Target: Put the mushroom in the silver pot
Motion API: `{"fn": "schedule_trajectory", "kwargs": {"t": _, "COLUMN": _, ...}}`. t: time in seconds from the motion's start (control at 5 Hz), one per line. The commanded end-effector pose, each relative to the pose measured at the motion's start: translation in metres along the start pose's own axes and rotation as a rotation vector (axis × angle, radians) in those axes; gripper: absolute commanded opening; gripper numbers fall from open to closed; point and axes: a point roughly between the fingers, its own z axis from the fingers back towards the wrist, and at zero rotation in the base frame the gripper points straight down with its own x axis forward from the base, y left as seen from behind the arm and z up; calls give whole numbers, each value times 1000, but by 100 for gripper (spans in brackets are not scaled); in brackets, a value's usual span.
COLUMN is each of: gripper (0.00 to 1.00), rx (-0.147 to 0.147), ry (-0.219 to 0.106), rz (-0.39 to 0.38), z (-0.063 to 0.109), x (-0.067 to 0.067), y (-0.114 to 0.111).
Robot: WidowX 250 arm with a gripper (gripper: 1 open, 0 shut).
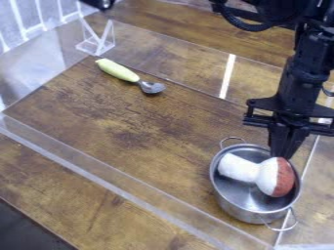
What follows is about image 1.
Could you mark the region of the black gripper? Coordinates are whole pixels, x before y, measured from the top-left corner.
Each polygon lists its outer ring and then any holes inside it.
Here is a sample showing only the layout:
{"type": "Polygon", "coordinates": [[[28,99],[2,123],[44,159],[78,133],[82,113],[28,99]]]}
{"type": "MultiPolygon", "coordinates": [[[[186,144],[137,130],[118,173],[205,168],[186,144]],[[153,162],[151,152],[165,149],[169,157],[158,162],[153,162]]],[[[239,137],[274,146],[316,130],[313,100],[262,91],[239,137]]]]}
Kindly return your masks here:
{"type": "Polygon", "coordinates": [[[289,58],[275,95],[247,100],[245,123],[269,127],[273,156],[290,159],[309,134],[334,137],[334,109],[316,103],[328,79],[328,73],[312,74],[289,58]],[[294,127],[290,132],[285,124],[294,127]]]}

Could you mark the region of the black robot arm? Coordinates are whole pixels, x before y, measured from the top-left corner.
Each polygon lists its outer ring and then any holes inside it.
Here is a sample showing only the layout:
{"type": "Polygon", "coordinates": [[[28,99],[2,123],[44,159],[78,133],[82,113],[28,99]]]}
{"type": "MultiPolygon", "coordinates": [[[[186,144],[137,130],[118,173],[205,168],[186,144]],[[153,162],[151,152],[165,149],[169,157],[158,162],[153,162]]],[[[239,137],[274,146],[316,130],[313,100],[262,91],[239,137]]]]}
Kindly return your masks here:
{"type": "Polygon", "coordinates": [[[226,6],[229,0],[209,0],[213,9],[238,29],[263,31],[295,27],[295,53],[287,58],[274,96],[247,100],[245,123],[269,131],[274,156],[291,158],[309,135],[334,137],[334,109],[317,103],[334,70],[334,0],[243,0],[258,11],[262,23],[242,21],[226,6]]]}

